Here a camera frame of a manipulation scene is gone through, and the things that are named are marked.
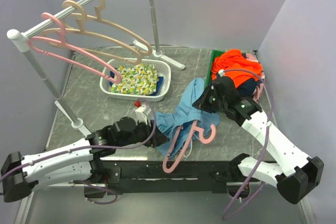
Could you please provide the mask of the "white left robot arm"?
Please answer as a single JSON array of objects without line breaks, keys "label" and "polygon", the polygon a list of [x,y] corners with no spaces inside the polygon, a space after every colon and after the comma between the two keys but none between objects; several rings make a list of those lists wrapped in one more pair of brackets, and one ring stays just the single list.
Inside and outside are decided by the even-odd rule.
[{"label": "white left robot arm", "polygon": [[1,168],[1,196],[6,203],[19,201],[34,190],[69,180],[98,183],[108,175],[101,158],[116,150],[146,146],[156,148],[169,141],[151,120],[123,117],[67,146],[35,155],[13,152]]}]

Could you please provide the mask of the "light blue shorts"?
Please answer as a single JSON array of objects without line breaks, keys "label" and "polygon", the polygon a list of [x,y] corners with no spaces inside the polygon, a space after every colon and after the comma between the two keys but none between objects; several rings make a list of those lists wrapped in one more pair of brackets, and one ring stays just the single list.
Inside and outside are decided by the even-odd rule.
[{"label": "light blue shorts", "polygon": [[173,113],[163,114],[156,112],[156,125],[159,130],[169,137],[170,141],[159,147],[157,150],[166,155],[178,126],[182,126],[170,157],[173,157],[184,145],[191,130],[192,123],[196,120],[197,126],[204,129],[204,134],[208,135],[211,131],[211,125],[218,126],[220,117],[215,113],[207,113],[192,106],[192,104],[201,96],[205,88],[205,81],[202,78],[196,78],[191,81],[183,92],[179,104],[175,107]]}]

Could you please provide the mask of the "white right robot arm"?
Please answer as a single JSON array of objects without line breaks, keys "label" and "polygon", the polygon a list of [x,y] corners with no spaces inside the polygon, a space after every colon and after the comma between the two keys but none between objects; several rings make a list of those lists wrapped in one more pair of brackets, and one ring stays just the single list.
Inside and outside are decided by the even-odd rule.
[{"label": "white right robot arm", "polygon": [[291,204],[297,204],[320,184],[324,162],[310,157],[295,146],[272,122],[261,106],[250,97],[240,97],[229,77],[218,77],[208,85],[193,107],[209,113],[223,112],[250,133],[276,161],[258,162],[247,154],[231,161],[230,176],[242,181],[252,177],[277,188]]}]

